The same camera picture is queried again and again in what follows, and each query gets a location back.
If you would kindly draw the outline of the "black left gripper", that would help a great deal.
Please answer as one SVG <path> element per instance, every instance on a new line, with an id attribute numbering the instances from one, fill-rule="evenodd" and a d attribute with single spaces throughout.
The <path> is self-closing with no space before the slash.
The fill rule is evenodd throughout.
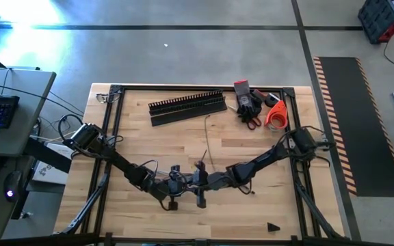
<path id="1" fill-rule="evenodd" d="M 180 170 L 179 165 L 173 165 L 169 172 L 155 171 L 156 174 L 161 175 L 161 179 L 155 179 L 155 194 L 164 210 L 178 210 L 179 205 L 175 198 L 181 196 L 181 178 L 184 183 L 188 183 L 185 174 L 180 176 Z M 184 184 L 182 192 L 184 193 L 188 190 L 188 186 Z"/>

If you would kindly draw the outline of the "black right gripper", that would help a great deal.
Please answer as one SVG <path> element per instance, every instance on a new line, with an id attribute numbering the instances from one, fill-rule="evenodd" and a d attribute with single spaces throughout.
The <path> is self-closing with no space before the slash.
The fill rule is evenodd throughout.
<path id="1" fill-rule="evenodd" d="M 207 207 L 205 191 L 217 191 L 233 185 L 232 178 L 226 172 L 209 174 L 206 171 L 206 165 L 200 165 L 199 162 L 196 164 L 196 173 L 191 174 L 189 181 L 196 182 L 196 185 L 189 186 L 189 190 L 196 192 L 196 204 L 199 208 Z"/>

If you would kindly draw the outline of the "black slotted cable raceway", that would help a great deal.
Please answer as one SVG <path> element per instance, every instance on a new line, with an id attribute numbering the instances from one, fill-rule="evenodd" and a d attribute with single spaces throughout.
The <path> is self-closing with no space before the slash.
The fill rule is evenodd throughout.
<path id="1" fill-rule="evenodd" d="M 225 96 L 222 90 L 203 92 L 179 98 L 162 100 L 148 104 L 151 116 L 182 111 L 194 107 L 201 107 L 211 103 L 224 102 Z"/>

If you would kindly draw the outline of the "black tape roll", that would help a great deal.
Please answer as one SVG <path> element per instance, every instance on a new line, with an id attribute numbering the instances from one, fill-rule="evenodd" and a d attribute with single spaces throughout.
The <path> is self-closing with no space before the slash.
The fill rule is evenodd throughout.
<path id="1" fill-rule="evenodd" d="M 268 93 L 265 97 L 264 103 L 267 107 L 274 107 L 280 101 L 279 97 L 275 96 L 273 93 Z"/>

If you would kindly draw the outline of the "orange tape dispenser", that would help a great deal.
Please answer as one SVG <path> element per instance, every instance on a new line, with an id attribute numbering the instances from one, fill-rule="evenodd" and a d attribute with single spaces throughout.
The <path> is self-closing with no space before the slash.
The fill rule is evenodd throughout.
<path id="1" fill-rule="evenodd" d="M 288 125 L 287 108 L 282 100 L 280 100 L 274 107 L 270 109 L 265 119 L 265 124 L 264 124 L 265 126 L 268 127 L 269 119 L 274 115 L 279 115 L 281 117 L 284 117 L 286 119 L 285 126 L 287 127 Z"/>

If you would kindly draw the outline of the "white printed box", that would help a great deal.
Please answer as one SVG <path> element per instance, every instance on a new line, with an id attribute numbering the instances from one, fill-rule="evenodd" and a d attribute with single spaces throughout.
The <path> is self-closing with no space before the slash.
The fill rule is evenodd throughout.
<path id="1" fill-rule="evenodd" d="M 58 143 L 47 143 L 46 147 L 56 151 L 58 154 L 70 158 L 73 153 L 72 150 L 64 145 Z M 38 182 L 47 182 L 58 185 L 65 185 L 68 178 L 68 174 L 61 170 L 54 168 L 53 166 L 39 161 L 36 170 L 34 172 L 32 180 Z"/>

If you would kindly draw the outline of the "black desk support bar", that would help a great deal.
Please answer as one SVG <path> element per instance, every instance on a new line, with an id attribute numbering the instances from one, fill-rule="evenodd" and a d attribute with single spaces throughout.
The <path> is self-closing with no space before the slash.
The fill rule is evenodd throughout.
<path id="1" fill-rule="evenodd" d="M 26 155 L 32 156 L 52 167 L 68 173 L 70 171 L 71 160 L 58 152 L 48 148 L 38 140 L 29 138 L 24 149 Z"/>

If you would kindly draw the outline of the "grey desk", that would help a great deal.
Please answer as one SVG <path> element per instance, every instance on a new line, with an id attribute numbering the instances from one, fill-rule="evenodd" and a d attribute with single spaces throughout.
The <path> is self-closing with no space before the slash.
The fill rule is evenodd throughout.
<path id="1" fill-rule="evenodd" d="M 55 72 L 0 68 L 0 94 L 19 97 L 10 127 L 0 130 L 0 156 L 23 153 L 55 78 Z"/>

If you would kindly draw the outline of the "black computer mouse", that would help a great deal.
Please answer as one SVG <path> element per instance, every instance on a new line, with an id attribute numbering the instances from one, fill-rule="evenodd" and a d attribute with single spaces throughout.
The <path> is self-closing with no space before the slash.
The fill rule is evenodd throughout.
<path id="1" fill-rule="evenodd" d="M 6 176 L 3 183 L 3 192 L 8 202 L 15 202 L 18 199 L 22 187 L 22 177 L 23 173 L 21 171 L 13 171 Z"/>

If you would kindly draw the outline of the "black hazard-striped floor mat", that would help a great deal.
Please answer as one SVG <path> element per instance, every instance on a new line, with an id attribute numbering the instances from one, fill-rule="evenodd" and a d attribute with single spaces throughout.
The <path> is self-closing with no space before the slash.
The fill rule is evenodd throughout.
<path id="1" fill-rule="evenodd" d="M 394 147 L 360 60 L 315 57 L 313 64 L 348 192 L 394 197 Z"/>

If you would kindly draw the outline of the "black and red tool case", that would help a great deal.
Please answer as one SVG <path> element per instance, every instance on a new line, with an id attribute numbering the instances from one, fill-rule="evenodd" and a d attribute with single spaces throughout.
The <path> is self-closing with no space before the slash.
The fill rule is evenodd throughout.
<path id="1" fill-rule="evenodd" d="M 394 35 L 394 0 L 365 0 L 358 19 L 371 44 L 389 42 Z"/>

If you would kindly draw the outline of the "red-handled scissors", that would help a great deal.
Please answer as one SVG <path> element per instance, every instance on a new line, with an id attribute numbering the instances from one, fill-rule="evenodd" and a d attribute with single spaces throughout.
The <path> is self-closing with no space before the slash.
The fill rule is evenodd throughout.
<path id="1" fill-rule="evenodd" d="M 230 105 L 228 105 L 228 108 L 234 111 L 236 114 L 238 114 L 237 108 Z M 246 124 L 247 127 L 252 131 L 255 130 L 257 127 L 262 126 L 262 122 L 258 117 L 251 118 L 248 122 L 246 122 Z"/>

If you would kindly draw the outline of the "black aluminium rig frame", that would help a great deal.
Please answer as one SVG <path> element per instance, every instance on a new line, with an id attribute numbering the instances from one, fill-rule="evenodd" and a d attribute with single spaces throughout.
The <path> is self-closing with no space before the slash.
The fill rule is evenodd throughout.
<path id="1" fill-rule="evenodd" d="M 133 163 L 159 162 L 158 171 L 167 172 L 179 165 L 182 172 L 192 172 L 194 163 L 207 149 L 205 116 L 152 126 L 148 104 L 170 98 L 199 94 L 203 86 L 126 85 L 119 124 L 110 123 L 123 140 L 117 150 Z M 282 131 L 259 127 L 249 130 L 232 110 L 212 114 L 208 120 L 208 136 L 216 171 L 226 166 L 249 161 L 267 151 Z M 293 172 L 288 160 L 261 170 L 252 181 L 253 193 L 244 195 L 237 189 L 206 193 L 207 207 L 196 205 L 196 198 L 186 193 L 178 198 L 176 211 L 164 210 L 151 195 L 138 191 L 112 169 L 100 225 L 88 223 L 89 232 L 112 233 L 119 239 L 239 239 L 248 241 L 289 240 L 292 236 L 323 235 L 312 220 L 307 206 L 298 206 L 293 185 Z M 280 227 L 268 232 L 267 223 Z"/>

